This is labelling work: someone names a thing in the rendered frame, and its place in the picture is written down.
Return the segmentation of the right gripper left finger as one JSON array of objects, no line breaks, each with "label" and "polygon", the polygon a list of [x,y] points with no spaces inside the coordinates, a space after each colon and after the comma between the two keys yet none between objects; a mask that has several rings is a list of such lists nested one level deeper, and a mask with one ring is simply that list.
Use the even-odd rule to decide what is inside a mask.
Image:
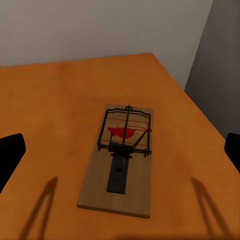
[{"label": "right gripper left finger", "polygon": [[0,193],[26,153],[22,133],[0,138]]}]

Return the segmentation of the mousetrap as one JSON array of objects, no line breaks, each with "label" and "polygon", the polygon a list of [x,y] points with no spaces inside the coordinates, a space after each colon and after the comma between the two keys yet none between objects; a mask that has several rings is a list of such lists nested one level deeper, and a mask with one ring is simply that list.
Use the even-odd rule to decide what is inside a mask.
[{"label": "mousetrap", "polygon": [[77,207],[151,217],[153,109],[107,103]]}]

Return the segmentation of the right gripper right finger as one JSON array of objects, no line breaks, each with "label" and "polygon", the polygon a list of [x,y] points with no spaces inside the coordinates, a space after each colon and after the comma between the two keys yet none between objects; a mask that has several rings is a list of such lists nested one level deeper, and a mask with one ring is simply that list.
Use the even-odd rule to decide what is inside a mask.
[{"label": "right gripper right finger", "polygon": [[224,151],[240,172],[240,135],[229,133],[225,141]]}]

